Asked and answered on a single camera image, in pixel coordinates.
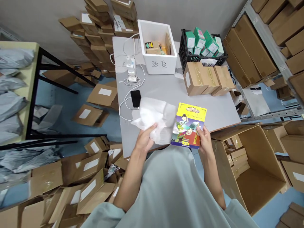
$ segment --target open cardboard box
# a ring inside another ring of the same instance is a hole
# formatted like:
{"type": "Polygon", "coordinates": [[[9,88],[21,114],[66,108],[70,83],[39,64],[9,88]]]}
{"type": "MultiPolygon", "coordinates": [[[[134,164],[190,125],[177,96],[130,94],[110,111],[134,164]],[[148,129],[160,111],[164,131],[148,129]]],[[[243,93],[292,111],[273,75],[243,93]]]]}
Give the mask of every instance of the open cardboard box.
{"type": "Polygon", "coordinates": [[[276,156],[259,125],[239,125],[211,134],[218,174],[225,193],[237,199],[253,216],[286,184],[276,156]],[[238,135],[246,149],[250,169],[236,180],[223,142],[238,135]]]}

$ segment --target phone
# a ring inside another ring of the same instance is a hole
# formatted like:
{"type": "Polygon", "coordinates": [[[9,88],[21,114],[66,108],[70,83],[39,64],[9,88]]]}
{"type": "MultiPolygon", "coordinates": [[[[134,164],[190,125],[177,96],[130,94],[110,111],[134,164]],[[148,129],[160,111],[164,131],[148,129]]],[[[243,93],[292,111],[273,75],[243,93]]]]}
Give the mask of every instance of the phone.
{"type": "Polygon", "coordinates": [[[133,107],[137,108],[140,104],[140,99],[142,98],[139,90],[131,91],[131,98],[133,102],[133,107]]]}

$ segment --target white wall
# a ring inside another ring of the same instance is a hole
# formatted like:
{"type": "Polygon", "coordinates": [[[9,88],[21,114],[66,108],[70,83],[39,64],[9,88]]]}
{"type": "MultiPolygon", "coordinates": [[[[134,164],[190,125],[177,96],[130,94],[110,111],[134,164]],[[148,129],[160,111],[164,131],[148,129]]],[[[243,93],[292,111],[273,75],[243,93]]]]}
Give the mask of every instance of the white wall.
{"type": "MultiPolygon", "coordinates": [[[[175,41],[181,29],[195,26],[225,36],[246,0],[135,0],[138,18],[167,23],[175,41]]],[[[83,0],[2,0],[0,27],[9,28],[24,41],[40,44],[68,63],[87,61],[82,51],[59,24],[59,18],[84,11],[83,0]]]]}

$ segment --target white table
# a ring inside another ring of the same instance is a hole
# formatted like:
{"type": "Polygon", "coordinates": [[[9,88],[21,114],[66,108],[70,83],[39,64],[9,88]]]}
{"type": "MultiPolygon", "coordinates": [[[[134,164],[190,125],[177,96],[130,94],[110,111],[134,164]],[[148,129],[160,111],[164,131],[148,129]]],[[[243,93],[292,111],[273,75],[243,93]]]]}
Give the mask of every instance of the white table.
{"type": "MultiPolygon", "coordinates": [[[[133,39],[128,40],[125,43],[125,50],[123,51],[123,44],[127,40],[124,37],[113,37],[114,58],[116,66],[116,79],[118,90],[118,101],[121,104],[128,91],[131,89],[127,87],[123,80],[128,77],[126,67],[123,66],[126,60],[124,51],[128,55],[134,54],[133,39]]],[[[180,79],[179,74],[176,75],[149,75],[146,70],[146,66],[141,53],[140,42],[135,39],[135,50],[138,53],[135,57],[137,64],[142,64],[145,70],[146,80],[144,84],[139,88],[141,97],[150,97],[158,100],[163,100],[169,104],[178,106],[179,102],[196,105],[207,109],[207,115],[205,119],[205,126],[209,131],[216,131],[222,128],[239,124],[240,118],[235,109],[234,103],[229,93],[225,96],[212,97],[211,95],[199,95],[188,96],[186,91],[185,82],[180,79]]],[[[176,51],[179,50],[179,42],[175,42],[176,51]]],[[[178,58],[177,72],[182,73],[180,60],[178,58]]],[[[144,74],[142,68],[137,65],[136,75],[143,80],[144,74]]],[[[131,99],[127,101],[130,108],[133,107],[131,99]]],[[[121,115],[126,119],[132,119],[132,110],[129,110],[125,104],[121,106],[121,115]]],[[[131,124],[131,121],[126,121],[120,118],[120,127],[123,143],[123,156],[125,158],[130,157],[136,139],[139,133],[139,128],[131,124]]]]}

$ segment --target person's right hand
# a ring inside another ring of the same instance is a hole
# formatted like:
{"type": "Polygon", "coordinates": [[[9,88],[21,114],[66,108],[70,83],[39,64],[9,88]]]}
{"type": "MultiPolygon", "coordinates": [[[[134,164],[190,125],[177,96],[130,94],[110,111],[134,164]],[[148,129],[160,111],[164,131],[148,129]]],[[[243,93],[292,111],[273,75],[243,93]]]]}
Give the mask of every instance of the person's right hand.
{"type": "Polygon", "coordinates": [[[200,136],[200,146],[199,149],[202,153],[213,154],[213,148],[211,143],[210,132],[208,129],[203,127],[203,130],[199,126],[196,127],[197,134],[200,136]]]}

